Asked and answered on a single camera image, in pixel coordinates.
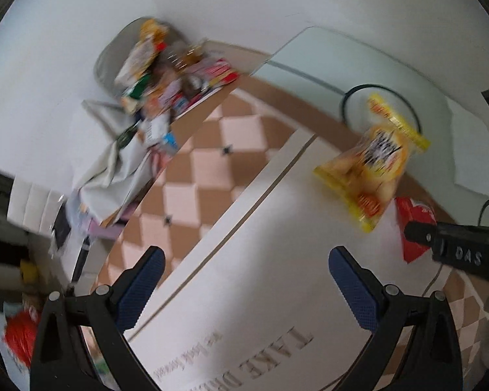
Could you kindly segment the red plastic bag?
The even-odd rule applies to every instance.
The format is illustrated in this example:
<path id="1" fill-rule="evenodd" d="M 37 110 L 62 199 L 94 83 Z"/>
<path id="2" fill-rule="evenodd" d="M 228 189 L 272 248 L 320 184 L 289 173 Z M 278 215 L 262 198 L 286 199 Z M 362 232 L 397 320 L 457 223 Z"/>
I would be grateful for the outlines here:
<path id="1" fill-rule="evenodd" d="M 33 308 L 6 318 L 3 341 L 16 361 L 27 370 L 31 369 L 38 324 L 38 312 Z"/>

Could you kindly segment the pink box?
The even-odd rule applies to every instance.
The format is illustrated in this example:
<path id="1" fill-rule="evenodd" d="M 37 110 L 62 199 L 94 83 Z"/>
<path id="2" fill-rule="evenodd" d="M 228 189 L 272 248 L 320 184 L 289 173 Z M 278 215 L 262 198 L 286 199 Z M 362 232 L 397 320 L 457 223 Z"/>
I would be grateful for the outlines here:
<path id="1" fill-rule="evenodd" d="M 92 238 L 116 240 L 123 232 L 124 228 L 128 224 L 129 218 L 133 215 L 135 210 L 135 205 L 128 206 L 121 217 L 110 226 L 101 226 L 93 219 L 88 220 L 84 224 L 84 231 L 89 237 Z"/>

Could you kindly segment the yellow snack packet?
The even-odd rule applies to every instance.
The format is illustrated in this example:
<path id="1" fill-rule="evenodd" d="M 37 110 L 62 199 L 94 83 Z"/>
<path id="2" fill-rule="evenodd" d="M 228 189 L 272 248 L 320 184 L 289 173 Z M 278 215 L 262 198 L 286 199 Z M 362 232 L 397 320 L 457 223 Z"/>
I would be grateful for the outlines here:
<path id="1" fill-rule="evenodd" d="M 360 227 L 371 232 L 396 196 L 414 153 L 430 141 L 378 93 L 367 97 L 370 127 L 355 147 L 314 168 L 314 174 L 347 205 Z"/>

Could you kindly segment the pile of assorted snacks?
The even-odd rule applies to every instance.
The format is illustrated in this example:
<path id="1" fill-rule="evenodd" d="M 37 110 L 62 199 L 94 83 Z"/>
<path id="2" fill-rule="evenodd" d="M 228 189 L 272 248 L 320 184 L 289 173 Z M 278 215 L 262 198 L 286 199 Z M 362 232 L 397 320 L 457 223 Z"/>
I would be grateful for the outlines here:
<path id="1" fill-rule="evenodd" d="M 123 149 L 140 136 L 148 147 L 173 147 L 171 124 L 240 73 L 226 59 L 206 55 L 200 45 L 187 46 L 155 19 L 140 21 L 135 32 L 136 41 L 114 76 L 120 103 L 134 123 L 116 144 Z"/>

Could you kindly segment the small red packet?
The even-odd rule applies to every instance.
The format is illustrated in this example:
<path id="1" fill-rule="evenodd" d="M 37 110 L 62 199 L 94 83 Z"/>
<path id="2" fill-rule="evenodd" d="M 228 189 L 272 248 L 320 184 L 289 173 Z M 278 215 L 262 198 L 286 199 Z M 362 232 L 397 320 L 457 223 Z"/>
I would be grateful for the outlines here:
<path id="1" fill-rule="evenodd" d="M 412 263 L 431 248 L 432 238 L 427 238 L 427 233 L 436 225 L 435 212 L 425 203 L 408 197 L 396 197 L 395 202 L 403 259 Z"/>

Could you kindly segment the white chair with black bag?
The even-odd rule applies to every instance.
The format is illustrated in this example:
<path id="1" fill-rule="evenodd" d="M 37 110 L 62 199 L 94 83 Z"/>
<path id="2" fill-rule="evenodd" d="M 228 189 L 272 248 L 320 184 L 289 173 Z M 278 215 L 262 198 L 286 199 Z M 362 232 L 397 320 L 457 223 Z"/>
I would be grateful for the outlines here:
<path id="1" fill-rule="evenodd" d="M 66 202 L 71 232 L 61 249 L 53 241 L 52 227 L 56 214 Z M 82 231 L 70 219 L 68 198 L 56 191 L 33 184 L 22 178 L 13 181 L 7 220 L 29 234 L 35 259 L 50 271 L 64 288 L 76 285 L 83 271 L 88 248 Z"/>

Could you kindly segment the grey chair with snacks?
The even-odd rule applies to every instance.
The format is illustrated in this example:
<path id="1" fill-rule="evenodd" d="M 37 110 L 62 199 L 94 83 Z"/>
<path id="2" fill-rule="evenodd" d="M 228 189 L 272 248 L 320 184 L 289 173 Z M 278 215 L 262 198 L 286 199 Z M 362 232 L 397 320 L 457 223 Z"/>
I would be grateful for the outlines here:
<path id="1" fill-rule="evenodd" d="M 93 75 L 96 82 L 114 100 L 120 100 L 126 89 L 126 87 L 115 83 L 114 79 L 129 57 L 129 52 L 138 42 L 140 27 L 151 19 L 165 25 L 169 29 L 169 34 L 165 40 L 169 47 L 179 51 L 190 45 L 188 39 L 170 23 L 151 17 L 141 17 L 130 22 L 99 54 L 93 67 Z"/>

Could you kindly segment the checkered table mat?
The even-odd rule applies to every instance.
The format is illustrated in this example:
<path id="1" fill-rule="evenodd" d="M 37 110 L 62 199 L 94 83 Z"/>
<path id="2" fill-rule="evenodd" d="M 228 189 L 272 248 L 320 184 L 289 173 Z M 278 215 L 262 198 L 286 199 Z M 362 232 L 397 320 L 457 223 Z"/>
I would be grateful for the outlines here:
<path id="1" fill-rule="evenodd" d="M 399 191 L 441 221 L 489 225 L 489 131 L 430 80 L 345 36 L 309 28 L 210 108 L 181 120 L 182 148 L 99 275 L 112 283 L 150 245 L 167 270 L 126 338 L 164 390 L 333 390 L 369 333 L 328 269 L 345 246 L 382 282 L 441 290 L 463 384 L 489 367 L 489 284 L 403 258 L 396 208 L 366 233 L 314 168 L 353 147 L 383 95 L 429 140 Z"/>

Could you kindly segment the black bag on chair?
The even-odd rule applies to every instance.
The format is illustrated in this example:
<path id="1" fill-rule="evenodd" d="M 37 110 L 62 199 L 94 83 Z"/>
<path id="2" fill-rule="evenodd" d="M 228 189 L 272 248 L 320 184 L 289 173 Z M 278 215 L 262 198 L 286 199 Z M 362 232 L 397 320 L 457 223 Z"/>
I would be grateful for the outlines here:
<path id="1" fill-rule="evenodd" d="M 62 202 L 52 227 L 53 241 L 57 249 L 61 249 L 67 241 L 71 232 L 71 226 L 68 222 L 66 202 Z"/>

